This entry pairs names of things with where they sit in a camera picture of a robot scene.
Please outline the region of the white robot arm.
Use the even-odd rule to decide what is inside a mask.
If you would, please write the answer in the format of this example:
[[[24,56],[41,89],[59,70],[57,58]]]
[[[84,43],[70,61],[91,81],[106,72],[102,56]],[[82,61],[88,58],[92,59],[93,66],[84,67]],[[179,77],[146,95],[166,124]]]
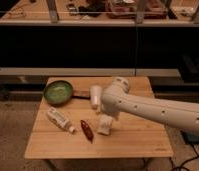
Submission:
[[[199,103],[130,95],[129,89],[127,79],[115,77],[102,92],[103,112],[112,117],[126,112],[199,137]]]

